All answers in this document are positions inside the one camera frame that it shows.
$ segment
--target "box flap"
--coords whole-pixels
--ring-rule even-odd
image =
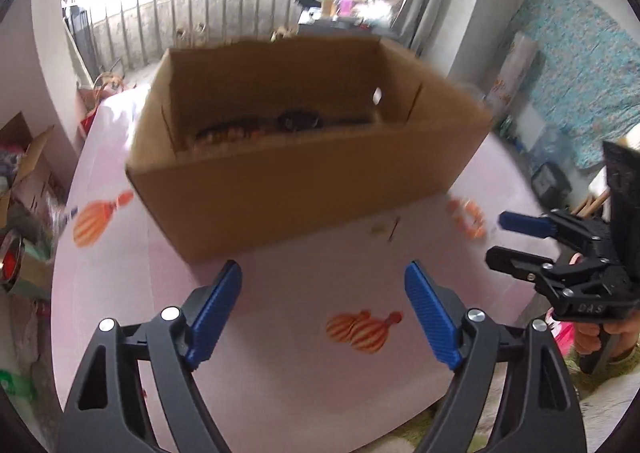
[[[20,161],[20,167],[18,168],[18,174],[15,176],[14,186],[24,179],[29,173],[31,173],[38,163],[38,159],[42,154],[45,144],[49,139],[49,135],[53,130],[53,126],[49,126],[45,131],[39,134],[35,139],[31,141],[31,144],[27,148],[27,152]]]
[[[0,144],[17,144],[22,149],[27,149],[31,144],[31,132],[22,112],[17,113],[14,118],[2,126]]]

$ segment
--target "cardboard box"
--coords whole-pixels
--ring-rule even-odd
[[[376,122],[190,151],[204,128],[291,109]],[[489,127],[472,99],[394,42],[297,37],[170,50],[126,171],[178,253],[194,262],[445,192]]]
[[[25,155],[20,161],[18,167],[18,173],[15,176],[14,184],[9,191],[4,192],[0,196],[0,227],[6,226],[7,211],[9,210],[9,203],[12,195],[16,195],[16,192],[22,190],[23,192],[29,192],[31,190],[44,191],[46,183],[44,180],[36,181],[30,180],[30,176],[37,167],[40,170],[48,170],[48,166],[41,162],[42,150],[44,149],[49,135],[53,130],[53,126],[50,126],[41,134],[36,137],[31,136],[31,132],[22,113],[18,113],[14,116],[2,129],[0,129],[0,146],[20,146],[25,150]],[[25,207],[31,212],[36,212],[38,206],[34,195],[18,194],[20,200],[23,201]]]

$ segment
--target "finger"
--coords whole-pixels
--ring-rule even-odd
[[[574,323],[574,329],[576,332],[587,336],[600,335],[600,326],[595,323]]]
[[[601,346],[598,338],[584,334],[576,334],[574,344],[579,354],[592,354],[600,350]]]
[[[609,334],[623,334],[627,332],[640,333],[640,311],[635,311],[629,319],[616,323],[605,323],[605,332]]]

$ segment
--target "object inside box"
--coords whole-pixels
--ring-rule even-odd
[[[287,110],[277,117],[247,116],[205,128],[196,134],[193,149],[200,151],[214,144],[256,140],[269,134],[296,133],[329,127],[361,126],[375,122],[375,111],[353,118],[325,119],[315,110]]]

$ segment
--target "teal patterned fabric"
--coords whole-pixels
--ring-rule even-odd
[[[640,122],[640,46],[590,0],[525,0],[506,44],[518,30],[540,49],[523,93],[571,138],[579,168],[600,163],[601,141],[616,140]]]

